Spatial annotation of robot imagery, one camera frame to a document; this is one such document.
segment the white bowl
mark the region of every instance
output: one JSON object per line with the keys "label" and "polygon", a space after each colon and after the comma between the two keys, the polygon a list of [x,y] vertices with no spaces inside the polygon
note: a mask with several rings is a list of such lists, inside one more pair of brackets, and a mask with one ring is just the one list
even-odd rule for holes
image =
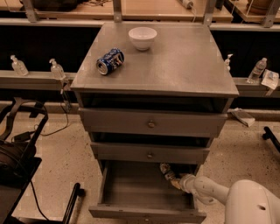
{"label": "white bowl", "polygon": [[149,27],[137,27],[129,31],[132,45],[139,51],[148,50],[158,33]]}

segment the chair leg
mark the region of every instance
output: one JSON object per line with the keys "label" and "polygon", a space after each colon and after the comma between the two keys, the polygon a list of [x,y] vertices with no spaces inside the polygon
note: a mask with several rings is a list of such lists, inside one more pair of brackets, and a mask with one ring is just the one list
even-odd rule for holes
{"label": "chair leg", "polygon": [[70,200],[68,202],[67,209],[66,209],[64,217],[63,217],[63,221],[62,221],[63,224],[69,223],[77,197],[78,196],[83,197],[84,195],[85,195],[85,190],[81,189],[80,183],[76,183],[73,187],[73,191],[72,191]]}
{"label": "chair leg", "polygon": [[265,133],[262,135],[262,138],[264,140],[267,140],[267,139],[270,138],[272,143],[275,145],[276,149],[280,152],[280,143],[277,140],[277,138],[274,136],[274,134],[272,133],[270,128],[269,127],[264,127],[264,131],[265,131]]}

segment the wooden table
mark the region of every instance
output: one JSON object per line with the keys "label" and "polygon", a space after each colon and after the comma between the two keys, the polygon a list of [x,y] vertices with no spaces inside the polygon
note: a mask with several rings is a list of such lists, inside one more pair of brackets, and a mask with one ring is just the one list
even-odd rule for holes
{"label": "wooden table", "polygon": [[[261,23],[265,18],[265,15],[258,15],[252,12],[248,13],[248,9],[246,7],[248,1],[247,0],[226,0],[227,3],[234,8],[236,13],[245,21],[245,22],[252,22],[252,23]],[[276,14],[276,18],[274,20],[275,23],[280,23],[280,12]]]}
{"label": "wooden table", "polygon": [[[207,0],[193,0],[196,10],[195,21],[202,21]],[[22,5],[18,0],[10,0],[11,11],[19,11]],[[0,0],[0,11],[7,11],[5,0]],[[90,6],[81,3],[75,10],[69,12],[42,12],[38,11],[40,18],[76,18],[76,19],[114,19],[113,2],[104,6]],[[193,11],[187,10],[178,0],[122,0],[122,18],[125,20],[182,20],[193,21]],[[214,10],[213,21],[232,21],[232,15],[223,7]]]}

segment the metal post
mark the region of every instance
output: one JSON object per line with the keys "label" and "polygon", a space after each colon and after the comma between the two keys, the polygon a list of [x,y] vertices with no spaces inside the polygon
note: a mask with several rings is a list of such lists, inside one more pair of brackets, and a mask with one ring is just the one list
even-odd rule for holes
{"label": "metal post", "polygon": [[34,10],[32,0],[23,0],[26,16],[31,23],[36,23],[39,18]]}
{"label": "metal post", "polygon": [[274,19],[278,13],[278,9],[280,7],[280,1],[279,0],[272,0],[271,4],[268,8],[268,11],[266,13],[266,16],[264,18],[264,20],[262,21],[262,25],[265,28],[270,28],[273,23],[274,23]]}
{"label": "metal post", "polygon": [[113,0],[114,6],[114,21],[115,22],[122,22],[123,15],[122,15],[122,1],[121,0]]}
{"label": "metal post", "polygon": [[207,1],[204,18],[203,18],[203,25],[210,25],[212,23],[215,5],[216,5],[216,0]]}

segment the bottle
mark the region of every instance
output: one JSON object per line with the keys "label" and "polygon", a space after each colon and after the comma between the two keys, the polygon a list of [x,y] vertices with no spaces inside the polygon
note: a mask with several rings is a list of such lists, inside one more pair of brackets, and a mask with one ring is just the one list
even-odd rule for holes
{"label": "bottle", "polygon": [[225,60],[225,64],[227,65],[227,70],[230,71],[230,66],[229,66],[229,63],[230,63],[230,58],[231,56],[233,56],[233,54],[228,54],[227,55],[227,59]]}
{"label": "bottle", "polygon": [[255,67],[253,68],[251,74],[247,79],[247,83],[254,83],[260,78],[267,65],[266,61],[266,58],[262,58],[261,60],[256,62]]}
{"label": "bottle", "polygon": [[15,70],[15,72],[19,75],[27,75],[28,70],[25,66],[25,63],[19,59],[16,58],[15,55],[11,55],[10,59],[13,61],[11,63],[12,68]]}
{"label": "bottle", "polygon": [[55,80],[64,80],[66,78],[63,68],[60,64],[58,64],[55,59],[50,59],[50,63],[52,63],[51,71],[53,78]]}

